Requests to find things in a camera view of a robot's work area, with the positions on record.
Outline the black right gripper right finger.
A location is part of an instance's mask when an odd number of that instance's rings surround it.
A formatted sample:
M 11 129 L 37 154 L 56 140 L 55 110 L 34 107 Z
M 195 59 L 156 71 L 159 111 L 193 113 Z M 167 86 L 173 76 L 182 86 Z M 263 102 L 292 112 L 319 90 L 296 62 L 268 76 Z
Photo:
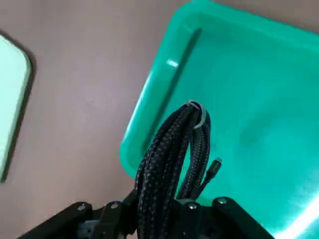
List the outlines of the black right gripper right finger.
M 272 239 L 239 204 L 228 197 L 219 197 L 211 206 L 191 199 L 174 203 L 175 239 Z

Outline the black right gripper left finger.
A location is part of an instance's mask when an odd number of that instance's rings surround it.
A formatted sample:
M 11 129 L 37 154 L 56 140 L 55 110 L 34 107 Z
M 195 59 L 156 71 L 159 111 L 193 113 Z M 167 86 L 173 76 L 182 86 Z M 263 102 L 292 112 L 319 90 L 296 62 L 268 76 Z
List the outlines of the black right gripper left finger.
M 25 232 L 20 239 L 125 239 L 136 225 L 129 219 L 135 213 L 136 191 L 122 201 L 111 201 L 99 209 L 76 202 Z

